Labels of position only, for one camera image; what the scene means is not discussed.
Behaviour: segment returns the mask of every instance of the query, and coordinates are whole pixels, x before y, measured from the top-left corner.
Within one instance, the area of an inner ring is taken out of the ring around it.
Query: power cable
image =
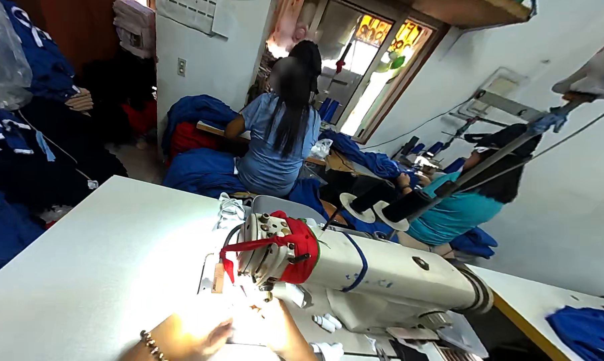
[[[592,126],[592,125],[594,125],[594,124],[595,124],[597,121],[599,121],[599,120],[601,120],[601,119],[603,119],[603,118],[604,118],[604,113],[602,113],[601,115],[597,116],[597,117],[596,117],[594,120],[590,121],[590,122],[589,122],[589,123],[587,123],[585,126],[581,127],[581,128],[580,128],[580,129],[578,129],[577,131],[575,131],[574,133],[572,133],[572,134],[570,134],[570,135],[568,135],[568,136],[564,137],[562,140],[560,140],[560,141],[556,142],[554,145],[550,146],[549,148],[547,148],[547,149],[545,149],[544,151],[540,152],[540,153],[539,153],[539,154],[537,154],[536,156],[532,157],[530,160],[526,160],[526,161],[524,161],[524,162],[522,162],[522,163],[520,163],[520,164],[517,164],[517,165],[515,165],[515,166],[513,166],[513,167],[511,167],[511,168],[509,168],[509,169],[507,169],[507,170],[503,170],[503,171],[501,171],[500,173],[498,173],[498,174],[496,174],[496,175],[494,175],[494,176],[491,176],[491,177],[489,177],[489,178],[487,178],[487,179],[483,180],[482,182],[476,183],[475,185],[473,185],[473,186],[471,186],[471,187],[468,187],[468,188],[465,188],[465,189],[464,189],[464,190],[462,190],[462,191],[457,191],[456,193],[462,193],[462,192],[466,192],[466,191],[468,191],[468,190],[472,190],[473,188],[478,187],[478,186],[481,186],[481,185],[484,185],[485,183],[487,183],[487,182],[491,181],[492,179],[497,178],[497,177],[499,177],[499,176],[501,176],[501,175],[503,175],[503,174],[505,174],[505,173],[508,173],[508,172],[510,172],[510,171],[512,171],[512,170],[514,170],[515,168],[518,168],[518,167],[522,167],[522,166],[524,166],[525,164],[527,164],[527,163],[531,162],[532,160],[534,160],[534,159],[536,159],[536,158],[540,157],[541,155],[545,154],[546,152],[549,152],[550,150],[552,150],[552,149],[556,148],[557,146],[559,146],[559,145],[561,145],[561,144],[565,143],[566,141],[570,140],[571,138],[573,138],[574,136],[576,136],[576,135],[578,135],[579,133],[583,132],[585,129],[587,129],[588,127],[591,127],[591,126]]]
[[[376,147],[376,146],[385,145],[385,144],[387,144],[387,143],[391,143],[391,142],[393,142],[393,141],[395,141],[395,140],[397,140],[397,139],[399,139],[399,138],[402,138],[402,137],[404,137],[405,135],[411,134],[411,133],[415,132],[416,130],[418,130],[418,128],[420,128],[420,127],[422,127],[423,125],[425,125],[425,124],[429,123],[430,121],[432,121],[432,120],[434,120],[434,119],[436,119],[436,118],[442,117],[442,116],[443,116],[443,115],[445,115],[445,114],[449,114],[449,112],[450,112],[450,111],[452,111],[452,110],[454,110],[454,109],[458,108],[459,106],[461,106],[462,104],[465,104],[466,102],[470,101],[471,99],[472,99],[472,98],[469,98],[469,99],[465,100],[464,102],[462,102],[462,103],[460,103],[460,104],[458,104],[458,105],[454,106],[453,108],[449,109],[448,111],[446,111],[446,112],[444,112],[444,113],[442,113],[442,114],[438,114],[438,115],[436,115],[435,117],[433,117],[433,118],[431,118],[431,119],[427,120],[426,122],[424,122],[424,123],[420,124],[419,126],[417,126],[417,127],[413,128],[413,129],[411,129],[410,131],[408,131],[408,132],[404,133],[403,135],[399,135],[399,136],[397,136],[397,137],[393,138],[393,139],[392,139],[392,140],[390,140],[390,141],[386,141],[386,142],[384,142],[384,143],[380,143],[380,144],[378,144],[378,145],[364,146],[364,147],[362,147],[362,148],[360,148],[360,149],[368,149],[368,148],[374,148],[374,147]]]

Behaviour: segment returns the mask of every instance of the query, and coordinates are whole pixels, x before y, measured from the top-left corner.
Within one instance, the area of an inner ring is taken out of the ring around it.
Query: bracelet
[[[150,332],[142,330],[142,332],[140,332],[140,337],[142,338],[142,341],[146,343],[146,347],[151,349],[151,356],[154,356],[157,361],[169,361],[167,358],[164,358],[164,354],[160,352],[160,348],[155,346],[155,340],[151,338]]]

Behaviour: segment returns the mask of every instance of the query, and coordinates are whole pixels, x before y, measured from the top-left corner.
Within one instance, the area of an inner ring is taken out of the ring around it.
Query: woman
[[[228,300],[223,297],[198,296],[187,312],[172,314],[149,332],[152,346],[139,341],[121,361],[157,361],[159,353],[170,361],[205,361],[215,355],[233,333],[233,319],[224,307]],[[261,308],[252,308],[247,307],[246,313],[257,313],[254,331],[277,356],[285,361],[316,361],[284,302],[274,299]],[[154,347],[158,348],[155,356],[151,355]]]
[[[250,192],[283,197],[293,188],[320,134],[320,115],[309,104],[312,78],[296,58],[274,93],[258,96],[231,121],[224,136],[251,132],[249,151],[237,162],[237,176]]]
[[[440,176],[425,186],[423,191],[429,196],[435,197],[434,191],[440,185],[446,181],[456,181],[459,176],[467,173],[483,160],[495,154],[500,148],[509,144],[525,131],[526,125],[515,124],[497,133],[486,135],[478,142],[471,156],[467,158],[464,166],[462,166],[462,172]],[[515,151],[509,153],[506,157],[461,185],[459,190],[462,192],[454,193],[450,197],[443,199],[442,202],[426,211],[417,220],[414,220],[407,234],[428,246],[438,246],[452,241],[452,239],[459,235],[495,217],[505,204],[512,202],[518,195],[523,167],[517,167],[486,183],[479,184],[496,174],[530,159],[541,138],[542,135],[531,138]],[[401,175],[397,181],[403,193],[407,194],[411,192],[409,179],[406,175]]]

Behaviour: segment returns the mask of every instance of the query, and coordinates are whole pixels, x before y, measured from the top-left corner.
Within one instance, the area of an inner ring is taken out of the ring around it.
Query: electrical outlet
[[[178,58],[178,75],[186,76],[186,59]]]

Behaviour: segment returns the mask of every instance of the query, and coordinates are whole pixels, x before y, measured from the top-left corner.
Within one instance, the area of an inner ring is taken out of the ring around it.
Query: machine knob
[[[444,312],[432,312],[425,314],[418,317],[418,320],[424,327],[434,331],[451,326],[453,324],[451,317]]]

